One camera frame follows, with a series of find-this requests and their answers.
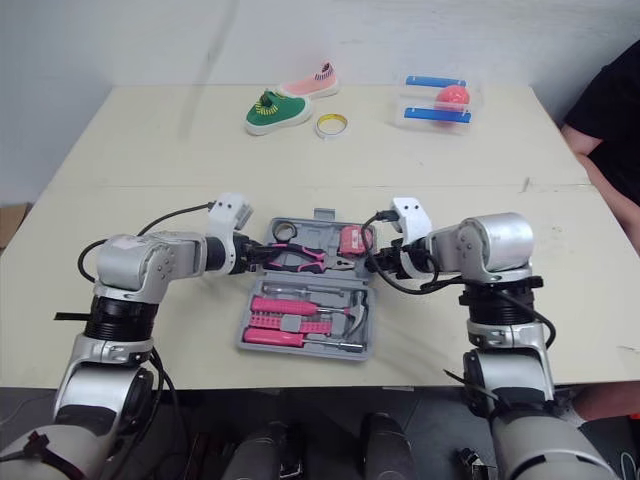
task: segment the pliers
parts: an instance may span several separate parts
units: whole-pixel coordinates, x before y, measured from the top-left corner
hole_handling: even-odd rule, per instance
[[[297,243],[273,243],[266,248],[272,249],[274,254],[269,260],[263,263],[262,268],[265,270],[324,273],[327,269],[353,270],[355,268],[355,262],[351,260],[340,256],[327,255],[324,250],[304,247]],[[276,259],[281,253],[293,253],[294,255],[306,257],[313,261],[301,265],[284,265],[276,262]]]

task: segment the shoe sole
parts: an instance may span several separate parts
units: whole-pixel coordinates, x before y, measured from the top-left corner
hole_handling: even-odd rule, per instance
[[[316,98],[330,97],[331,95],[335,95],[340,91],[340,82],[336,80],[336,83],[334,83],[330,87],[323,88],[322,90],[316,90],[315,92],[309,93],[308,95],[295,95],[291,92],[287,92],[282,85],[278,86],[276,90],[288,97],[307,97],[309,100],[313,100]]]
[[[251,135],[260,136],[260,135],[266,135],[267,133],[271,133],[280,128],[294,127],[296,125],[300,125],[306,122],[307,120],[309,120],[312,115],[313,115],[313,107],[311,105],[311,102],[307,100],[306,105],[304,106],[302,111],[299,114],[297,114],[295,117],[282,120],[281,122],[278,122],[278,123],[272,123],[271,125],[253,125],[245,121],[244,126],[247,129],[247,132],[249,132]]]

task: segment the yellow tape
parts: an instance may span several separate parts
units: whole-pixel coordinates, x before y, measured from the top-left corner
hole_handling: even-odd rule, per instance
[[[322,124],[330,120],[338,120],[340,123],[342,123],[342,128],[335,132],[324,130],[322,128]],[[316,122],[316,133],[322,139],[336,138],[337,136],[345,132],[345,130],[347,129],[347,125],[349,125],[349,122],[347,121],[347,117],[345,117],[344,115],[340,115],[339,113],[327,113],[326,115],[322,115]]]

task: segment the plastic container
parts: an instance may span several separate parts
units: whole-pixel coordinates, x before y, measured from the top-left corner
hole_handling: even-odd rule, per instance
[[[338,254],[342,229],[358,225],[357,223],[336,222],[334,210],[315,209],[313,219],[281,217],[272,219],[267,229],[265,244],[276,242],[273,237],[273,227],[279,222],[291,222],[295,226],[296,236],[289,243],[322,249],[328,255]],[[372,231],[372,238],[375,244],[375,231]],[[354,269],[328,269],[323,273],[262,270],[262,274],[258,276],[249,295],[247,307],[237,332],[236,345],[238,348],[340,360],[363,361],[368,359],[373,350],[376,299],[374,290],[368,286],[372,274],[365,268],[364,255],[345,258],[355,262]],[[309,262],[308,259],[288,252],[281,254],[277,261],[284,265],[300,265]],[[345,337],[345,333],[354,327],[356,320],[354,316],[346,315],[344,312],[279,315],[254,311],[252,305],[256,305],[254,299],[257,297],[267,300],[311,302],[318,306],[337,309],[356,306],[355,303],[358,303],[363,306],[361,309],[356,309],[362,311],[361,321],[359,326],[348,337]],[[247,335],[256,333],[249,329],[260,325],[260,322],[263,322],[264,325],[270,324],[272,332],[286,332],[292,334],[296,339],[304,338],[305,340],[333,342],[334,344],[307,342],[300,344],[300,346],[282,346],[247,341]],[[362,351],[353,351],[335,345],[340,342],[348,345],[361,345]]]
[[[481,103],[480,88],[465,79],[404,75],[397,89],[395,124],[416,130],[465,133]]]

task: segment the roll of tape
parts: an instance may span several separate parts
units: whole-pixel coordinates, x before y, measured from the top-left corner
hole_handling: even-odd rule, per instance
[[[331,123],[331,125],[334,125],[336,123],[336,120],[341,123],[342,126],[329,129],[329,123]],[[316,122],[316,133],[323,140],[327,138],[336,138],[344,134],[344,132],[347,130],[348,125],[349,122],[347,120],[347,117],[345,117],[344,115],[340,115],[339,113],[327,113],[326,115],[322,115]]]
[[[278,242],[287,243],[298,235],[298,229],[291,222],[278,222],[273,225],[271,233]]]

